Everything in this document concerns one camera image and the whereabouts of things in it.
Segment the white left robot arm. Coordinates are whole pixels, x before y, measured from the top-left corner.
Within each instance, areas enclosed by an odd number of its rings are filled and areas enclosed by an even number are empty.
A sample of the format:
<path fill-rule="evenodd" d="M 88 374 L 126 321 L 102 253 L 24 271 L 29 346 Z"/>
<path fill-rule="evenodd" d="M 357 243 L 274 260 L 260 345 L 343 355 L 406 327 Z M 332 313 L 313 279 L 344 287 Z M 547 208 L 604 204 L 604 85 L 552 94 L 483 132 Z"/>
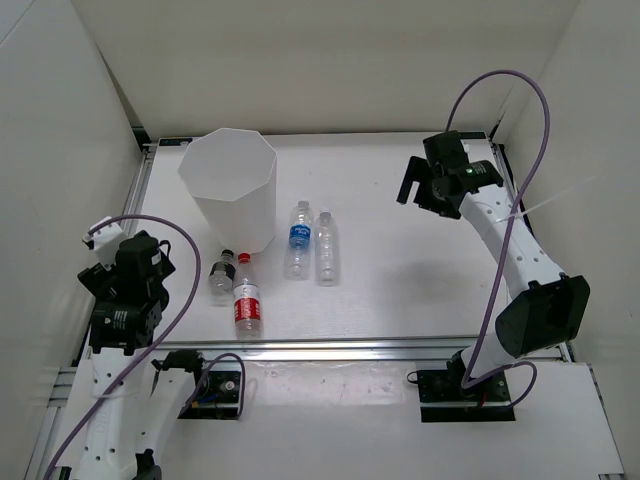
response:
<path fill-rule="evenodd" d="M 170 244 L 142 231 L 94 237 L 99 262 L 78 278 L 94 296 L 90 316 L 95 400 L 74 479 L 159 479 L 169 435 L 188 400 L 206 395 L 210 377 L 196 350 L 161 360 L 147 350 L 169 303 Z"/>

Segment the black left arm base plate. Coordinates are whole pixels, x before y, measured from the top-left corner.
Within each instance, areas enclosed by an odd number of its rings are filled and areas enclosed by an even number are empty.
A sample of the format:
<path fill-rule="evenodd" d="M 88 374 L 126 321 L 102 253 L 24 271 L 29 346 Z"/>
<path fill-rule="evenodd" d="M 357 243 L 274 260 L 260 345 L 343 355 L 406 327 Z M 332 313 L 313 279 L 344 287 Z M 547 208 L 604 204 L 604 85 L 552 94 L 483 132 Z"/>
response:
<path fill-rule="evenodd" d="M 190 406 L 179 415 L 189 420 L 238 420 L 243 398 L 244 374 L 242 369 L 214 368 Z"/>

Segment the red label plastic bottle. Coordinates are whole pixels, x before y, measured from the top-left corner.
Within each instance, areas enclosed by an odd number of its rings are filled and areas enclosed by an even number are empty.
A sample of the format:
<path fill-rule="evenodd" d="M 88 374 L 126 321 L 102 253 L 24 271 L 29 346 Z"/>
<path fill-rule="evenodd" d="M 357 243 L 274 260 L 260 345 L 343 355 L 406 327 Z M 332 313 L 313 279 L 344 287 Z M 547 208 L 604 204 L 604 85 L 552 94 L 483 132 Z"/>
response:
<path fill-rule="evenodd" d="M 234 324 L 237 337 L 243 340 L 260 338 L 263 324 L 260 294 L 249 253 L 238 255 L 233 296 Z"/>

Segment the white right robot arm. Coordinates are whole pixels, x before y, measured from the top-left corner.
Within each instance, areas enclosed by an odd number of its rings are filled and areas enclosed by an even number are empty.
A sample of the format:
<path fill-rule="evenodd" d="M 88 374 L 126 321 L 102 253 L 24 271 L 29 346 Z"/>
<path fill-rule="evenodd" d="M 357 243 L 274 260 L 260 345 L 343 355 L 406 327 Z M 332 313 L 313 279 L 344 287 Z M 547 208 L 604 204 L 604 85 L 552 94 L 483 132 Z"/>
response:
<path fill-rule="evenodd" d="M 568 275 L 512 212 L 504 179 L 490 160 L 471 161 L 463 138 L 449 131 L 426 138 L 424 157 L 410 158 L 397 197 L 444 218 L 464 219 L 498 265 L 497 282 L 511 298 L 483 322 L 476 344 L 447 363 L 449 387 L 470 400 L 486 381 L 525 356 L 574 339 L 590 296 L 581 276 Z"/>

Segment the clear unlabelled plastic bottle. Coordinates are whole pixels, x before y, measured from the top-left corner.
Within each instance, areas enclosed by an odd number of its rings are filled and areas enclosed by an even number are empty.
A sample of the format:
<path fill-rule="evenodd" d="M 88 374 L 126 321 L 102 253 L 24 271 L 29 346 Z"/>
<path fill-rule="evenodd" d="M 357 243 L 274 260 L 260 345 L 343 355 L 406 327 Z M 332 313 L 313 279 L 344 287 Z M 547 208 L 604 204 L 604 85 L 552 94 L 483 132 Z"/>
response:
<path fill-rule="evenodd" d="M 336 221 L 332 213 L 320 211 L 314 226 L 315 277 L 321 286 L 332 286 L 340 280 L 340 249 Z"/>

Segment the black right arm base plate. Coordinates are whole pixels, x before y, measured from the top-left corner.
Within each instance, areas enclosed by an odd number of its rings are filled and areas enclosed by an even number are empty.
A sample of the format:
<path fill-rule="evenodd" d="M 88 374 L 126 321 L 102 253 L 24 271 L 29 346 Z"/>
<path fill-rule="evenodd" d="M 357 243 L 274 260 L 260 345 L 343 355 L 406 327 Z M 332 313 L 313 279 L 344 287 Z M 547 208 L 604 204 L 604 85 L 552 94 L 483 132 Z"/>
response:
<path fill-rule="evenodd" d="M 487 423 L 516 420 L 504 373 L 468 390 L 445 370 L 415 370 L 406 376 L 418 388 L 422 423 Z"/>

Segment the blue label plastic bottle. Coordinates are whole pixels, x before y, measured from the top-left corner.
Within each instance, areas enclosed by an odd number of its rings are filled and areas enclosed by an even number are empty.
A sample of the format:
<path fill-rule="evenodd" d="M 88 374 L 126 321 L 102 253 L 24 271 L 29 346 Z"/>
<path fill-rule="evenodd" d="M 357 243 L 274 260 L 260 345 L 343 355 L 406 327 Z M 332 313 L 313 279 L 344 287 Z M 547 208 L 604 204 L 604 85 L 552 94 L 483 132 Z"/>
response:
<path fill-rule="evenodd" d="M 310 203 L 300 200 L 290 215 L 285 256 L 285 274 L 289 279 L 304 280 L 309 275 L 313 220 Z"/>

